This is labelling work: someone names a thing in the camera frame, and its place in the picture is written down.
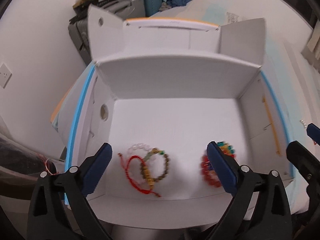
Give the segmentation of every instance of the red string bracelet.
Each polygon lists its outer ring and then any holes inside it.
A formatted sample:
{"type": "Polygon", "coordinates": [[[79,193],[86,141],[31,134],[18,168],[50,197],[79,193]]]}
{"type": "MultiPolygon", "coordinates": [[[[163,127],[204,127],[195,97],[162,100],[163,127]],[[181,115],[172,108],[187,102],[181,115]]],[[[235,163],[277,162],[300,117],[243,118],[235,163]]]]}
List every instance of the red string bracelet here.
{"type": "Polygon", "coordinates": [[[128,160],[128,162],[127,162],[127,165],[125,166],[125,165],[124,165],[124,160],[123,160],[122,154],[121,154],[121,153],[118,153],[118,155],[119,155],[119,157],[121,158],[121,160],[120,160],[121,166],[122,166],[122,168],[124,169],[125,175],[126,175],[127,179],[129,180],[130,184],[132,185],[132,187],[134,187],[136,190],[138,190],[139,192],[141,192],[141,193],[143,193],[143,194],[148,195],[148,194],[150,194],[150,193],[153,193],[153,194],[155,194],[157,197],[161,197],[158,193],[152,191],[151,188],[150,188],[150,189],[142,189],[142,188],[140,188],[140,187],[138,186],[137,182],[136,182],[135,180],[133,180],[132,178],[130,178],[130,176],[129,176],[129,164],[130,164],[130,162],[131,162],[133,159],[139,159],[139,160],[141,161],[142,165],[143,165],[143,166],[146,166],[146,163],[144,162],[144,160],[143,160],[140,156],[138,156],[138,155],[133,155],[133,156],[131,156],[130,159],[128,160]]]}

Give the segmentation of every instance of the blue stripe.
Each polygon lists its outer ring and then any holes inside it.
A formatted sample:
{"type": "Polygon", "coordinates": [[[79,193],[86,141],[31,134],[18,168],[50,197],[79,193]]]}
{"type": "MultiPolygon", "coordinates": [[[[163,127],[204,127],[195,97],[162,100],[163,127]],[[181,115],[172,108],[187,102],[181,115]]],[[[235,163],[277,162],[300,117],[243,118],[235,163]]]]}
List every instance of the blue stripe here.
{"type": "MultiPolygon", "coordinates": [[[[271,85],[270,85],[267,77],[266,77],[265,74],[263,73],[263,71],[261,71],[261,76],[262,76],[264,82],[266,83],[266,85],[267,85],[267,87],[268,87],[268,89],[269,89],[269,92],[270,92],[270,94],[271,94],[271,97],[272,97],[272,99],[273,99],[273,101],[274,101],[274,103],[275,103],[275,105],[276,105],[276,108],[277,108],[277,111],[278,111],[278,115],[279,115],[279,117],[280,117],[280,120],[281,120],[283,129],[284,129],[287,146],[288,146],[288,145],[289,145],[289,142],[290,142],[290,141],[289,141],[289,132],[288,132],[287,126],[286,126],[285,121],[284,121],[283,112],[282,112],[282,110],[281,110],[281,108],[280,108],[280,105],[279,105],[279,102],[278,102],[278,100],[277,100],[277,98],[276,98],[275,92],[273,91],[273,89],[272,89],[272,87],[271,87],[271,85]]],[[[290,175],[291,175],[292,177],[294,177],[293,165],[292,165],[291,163],[290,163],[290,175]]]]}
{"type": "Polygon", "coordinates": [[[74,147],[75,138],[76,138],[77,127],[78,127],[78,123],[79,123],[79,118],[80,118],[84,98],[85,98],[85,95],[87,94],[87,90],[88,90],[91,78],[93,76],[93,73],[94,73],[94,63],[90,63],[88,68],[90,68],[89,74],[88,74],[86,80],[84,81],[84,85],[82,87],[80,97],[78,100],[78,104],[76,106],[75,114],[73,116],[72,124],[70,127],[68,146],[67,146],[66,164],[65,164],[64,171],[67,171],[71,167],[72,153],[73,153],[73,147],[74,147]]]}

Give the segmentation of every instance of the white wall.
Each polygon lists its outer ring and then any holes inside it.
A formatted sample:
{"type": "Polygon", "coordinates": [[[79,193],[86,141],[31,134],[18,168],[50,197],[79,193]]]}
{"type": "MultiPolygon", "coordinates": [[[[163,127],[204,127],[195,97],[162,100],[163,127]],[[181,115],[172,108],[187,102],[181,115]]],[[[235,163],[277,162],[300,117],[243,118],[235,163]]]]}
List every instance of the white wall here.
{"type": "Polygon", "coordinates": [[[264,17],[267,29],[280,32],[300,50],[312,33],[308,24],[281,0],[207,0],[247,19],[264,17]]]}
{"type": "Polygon", "coordinates": [[[85,65],[68,34],[75,0],[13,0],[0,20],[0,113],[13,139],[48,156],[63,144],[50,116],[85,65]]]}

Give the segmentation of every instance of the electrical outlet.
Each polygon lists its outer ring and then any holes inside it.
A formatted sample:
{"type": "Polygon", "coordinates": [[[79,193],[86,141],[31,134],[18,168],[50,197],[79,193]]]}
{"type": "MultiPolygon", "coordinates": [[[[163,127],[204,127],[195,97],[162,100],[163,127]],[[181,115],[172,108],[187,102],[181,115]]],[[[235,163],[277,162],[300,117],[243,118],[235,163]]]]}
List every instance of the electrical outlet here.
{"type": "Polygon", "coordinates": [[[11,75],[12,73],[7,68],[7,66],[3,63],[0,67],[0,86],[4,88],[5,85],[8,83],[11,75]]]}

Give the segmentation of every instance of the gray suitcase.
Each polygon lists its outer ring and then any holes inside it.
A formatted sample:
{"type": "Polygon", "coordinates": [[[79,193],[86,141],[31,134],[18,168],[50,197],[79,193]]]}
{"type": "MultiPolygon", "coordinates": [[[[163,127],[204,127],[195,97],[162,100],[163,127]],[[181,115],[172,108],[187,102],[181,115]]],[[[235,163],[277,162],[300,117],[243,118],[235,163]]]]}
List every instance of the gray suitcase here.
{"type": "MultiPolygon", "coordinates": [[[[143,0],[116,0],[102,7],[103,9],[114,13],[123,20],[129,18],[145,17],[145,8],[143,0]]],[[[88,39],[88,20],[83,19],[68,27],[70,38],[86,65],[91,62],[90,46],[88,39]]]]}

